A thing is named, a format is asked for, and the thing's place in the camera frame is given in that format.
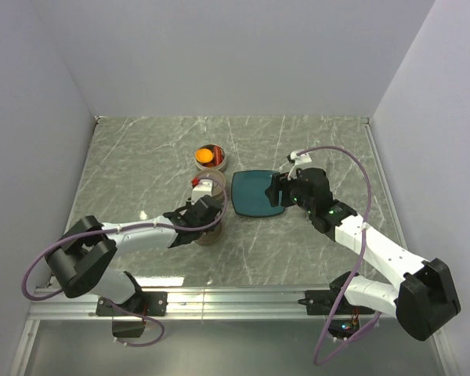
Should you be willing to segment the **brown lid with bar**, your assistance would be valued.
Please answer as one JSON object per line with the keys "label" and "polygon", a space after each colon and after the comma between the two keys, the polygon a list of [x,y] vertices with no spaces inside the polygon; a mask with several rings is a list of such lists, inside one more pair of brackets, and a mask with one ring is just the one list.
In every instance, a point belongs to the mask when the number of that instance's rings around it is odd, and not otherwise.
{"label": "brown lid with bar", "polygon": [[195,243],[200,246],[210,246],[214,244],[222,233],[222,223],[219,223],[212,230],[205,231],[201,236],[195,240]]}

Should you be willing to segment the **orange half fruit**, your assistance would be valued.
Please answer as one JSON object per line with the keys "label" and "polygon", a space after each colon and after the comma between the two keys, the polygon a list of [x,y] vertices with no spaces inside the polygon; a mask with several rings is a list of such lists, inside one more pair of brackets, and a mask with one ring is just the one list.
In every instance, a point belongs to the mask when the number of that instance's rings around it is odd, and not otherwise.
{"label": "orange half fruit", "polygon": [[195,159],[199,164],[209,164],[213,161],[214,154],[208,148],[200,148],[195,152]]}

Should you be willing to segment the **red sausage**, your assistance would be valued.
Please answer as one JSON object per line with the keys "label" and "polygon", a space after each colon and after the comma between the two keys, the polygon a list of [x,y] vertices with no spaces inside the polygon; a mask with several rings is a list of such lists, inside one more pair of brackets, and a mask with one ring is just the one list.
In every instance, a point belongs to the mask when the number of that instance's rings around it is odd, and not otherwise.
{"label": "red sausage", "polygon": [[224,161],[224,153],[220,146],[215,145],[213,147],[213,155],[214,155],[213,161],[215,163],[215,166],[221,165],[221,163]]}

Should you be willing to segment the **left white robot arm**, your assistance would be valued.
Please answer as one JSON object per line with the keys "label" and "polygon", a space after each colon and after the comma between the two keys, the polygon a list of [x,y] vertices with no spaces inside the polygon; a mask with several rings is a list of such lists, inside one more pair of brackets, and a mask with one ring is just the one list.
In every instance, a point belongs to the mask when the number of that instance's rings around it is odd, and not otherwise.
{"label": "left white robot arm", "polygon": [[110,268],[114,256],[191,244],[219,224],[225,209],[215,198],[204,196],[142,222],[103,224],[89,215],[65,233],[62,244],[45,260],[66,297],[98,295],[132,315],[143,304],[141,287],[129,272]]}

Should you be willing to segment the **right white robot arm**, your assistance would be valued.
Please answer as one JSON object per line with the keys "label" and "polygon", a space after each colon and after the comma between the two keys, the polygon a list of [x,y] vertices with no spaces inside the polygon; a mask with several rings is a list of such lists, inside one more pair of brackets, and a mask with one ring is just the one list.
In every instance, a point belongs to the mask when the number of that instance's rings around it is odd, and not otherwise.
{"label": "right white robot arm", "polygon": [[300,207],[315,230],[358,254],[387,280],[379,283],[344,273],[330,283],[326,298],[307,295],[303,305],[334,314],[353,313],[358,307],[378,311],[396,318],[418,341],[461,312],[449,266],[438,258],[428,261],[410,253],[334,199],[324,170],[299,169],[295,177],[275,173],[265,194],[273,207]]}

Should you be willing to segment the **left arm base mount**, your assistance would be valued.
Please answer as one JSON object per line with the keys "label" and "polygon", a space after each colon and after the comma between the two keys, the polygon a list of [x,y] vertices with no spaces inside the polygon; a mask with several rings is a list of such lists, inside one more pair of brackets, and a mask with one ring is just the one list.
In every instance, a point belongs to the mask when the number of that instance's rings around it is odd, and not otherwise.
{"label": "left arm base mount", "polygon": [[167,292],[141,291],[120,305],[108,298],[99,298],[96,316],[112,319],[112,334],[117,340],[137,339],[144,334],[147,323],[165,316],[167,305]]}

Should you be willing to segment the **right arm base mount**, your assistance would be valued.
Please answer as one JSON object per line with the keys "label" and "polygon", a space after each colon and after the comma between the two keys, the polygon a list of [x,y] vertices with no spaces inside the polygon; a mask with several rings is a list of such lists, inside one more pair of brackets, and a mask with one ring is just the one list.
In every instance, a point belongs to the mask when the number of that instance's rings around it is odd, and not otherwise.
{"label": "right arm base mount", "polygon": [[[328,315],[334,305],[338,293],[332,290],[306,290],[305,297],[298,300],[298,304],[305,306],[308,316]],[[374,314],[373,309],[349,304],[345,297],[342,298],[335,315],[361,315]]]}

